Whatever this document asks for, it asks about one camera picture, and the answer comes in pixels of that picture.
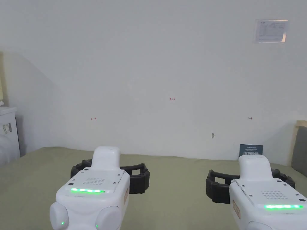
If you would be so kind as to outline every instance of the green tablecloth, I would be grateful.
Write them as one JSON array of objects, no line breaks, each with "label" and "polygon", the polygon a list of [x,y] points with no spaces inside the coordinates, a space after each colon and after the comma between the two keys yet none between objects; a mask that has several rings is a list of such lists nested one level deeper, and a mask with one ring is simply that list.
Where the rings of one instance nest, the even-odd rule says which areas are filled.
[{"label": "green tablecloth", "polygon": [[[42,148],[0,168],[0,229],[52,230],[49,207],[57,190],[70,179],[70,169],[93,152]],[[239,174],[237,161],[121,155],[121,165],[144,162],[150,187],[130,195],[121,230],[237,229],[230,206],[205,194],[208,171]],[[291,167],[272,164],[291,176],[307,196],[307,178]]]}]

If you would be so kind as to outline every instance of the sticker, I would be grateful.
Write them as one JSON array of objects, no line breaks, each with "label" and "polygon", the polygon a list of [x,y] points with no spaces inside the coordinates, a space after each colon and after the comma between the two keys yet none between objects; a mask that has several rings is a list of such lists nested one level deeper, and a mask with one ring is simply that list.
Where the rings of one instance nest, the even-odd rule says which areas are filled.
[{"label": "sticker", "polygon": [[235,210],[235,212],[237,213],[239,219],[241,219],[241,212],[240,212],[240,209],[238,208],[238,206],[235,204],[235,201],[232,200],[232,207],[233,209]]},{"label": "sticker", "polygon": [[2,127],[3,127],[3,131],[4,131],[5,134],[7,134],[8,132],[12,132],[12,125],[11,125],[11,123],[5,124]]},{"label": "sticker", "polygon": [[124,196],[124,205],[126,203],[127,197],[128,197],[128,193],[129,193],[129,187],[126,190],[125,196]]}]

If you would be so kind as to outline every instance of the white plastic housing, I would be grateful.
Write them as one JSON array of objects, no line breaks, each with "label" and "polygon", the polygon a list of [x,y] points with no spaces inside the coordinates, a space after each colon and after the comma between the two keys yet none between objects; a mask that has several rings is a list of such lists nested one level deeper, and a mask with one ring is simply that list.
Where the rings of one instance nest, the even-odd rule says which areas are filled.
[{"label": "white plastic housing", "polygon": [[92,166],[79,171],[56,193],[56,203],[67,210],[68,224],[55,228],[64,214],[55,212],[57,218],[52,218],[50,208],[53,229],[119,230],[129,201],[129,182],[129,174],[119,167],[118,148],[98,147]]},{"label": "white plastic housing", "polygon": [[[273,178],[265,156],[243,155],[239,164],[240,179],[232,181],[229,194],[231,212],[240,230],[306,230],[307,198]],[[268,209],[265,205],[303,208]]]}]

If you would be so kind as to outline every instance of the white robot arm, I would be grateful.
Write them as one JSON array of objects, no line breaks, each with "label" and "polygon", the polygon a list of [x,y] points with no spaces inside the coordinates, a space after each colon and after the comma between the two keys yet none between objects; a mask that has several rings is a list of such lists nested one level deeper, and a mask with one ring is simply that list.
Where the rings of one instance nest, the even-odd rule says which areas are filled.
[{"label": "white robot arm", "polygon": [[[307,229],[307,199],[293,188],[290,177],[274,178],[263,155],[241,156],[239,164],[240,176],[211,170],[206,180],[207,195],[213,202],[230,203],[239,230]],[[226,184],[215,182],[216,175]]]},{"label": "white robot arm", "polygon": [[[137,169],[141,173],[132,175]],[[93,159],[74,166],[71,179],[56,193],[56,202],[50,207],[52,228],[119,230],[129,194],[144,193],[149,187],[149,174],[143,163],[119,167],[116,147],[96,148]]]}]

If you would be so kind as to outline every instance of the orange label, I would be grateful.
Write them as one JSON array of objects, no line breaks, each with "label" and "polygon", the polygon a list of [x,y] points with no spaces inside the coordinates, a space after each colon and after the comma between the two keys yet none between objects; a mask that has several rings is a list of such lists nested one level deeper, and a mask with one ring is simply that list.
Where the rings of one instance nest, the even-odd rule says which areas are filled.
[{"label": "orange label", "polygon": [[129,193],[129,187],[126,190],[125,196],[124,196],[124,205],[126,203],[127,197],[128,197],[128,193]]},{"label": "orange label", "polygon": [[232,200],[232,207],[235,210],[235,212],[237,213],[239,219],[241,219],[241,212],[240,209],[238,208],[238,206],[236,205],[235,201]]}]

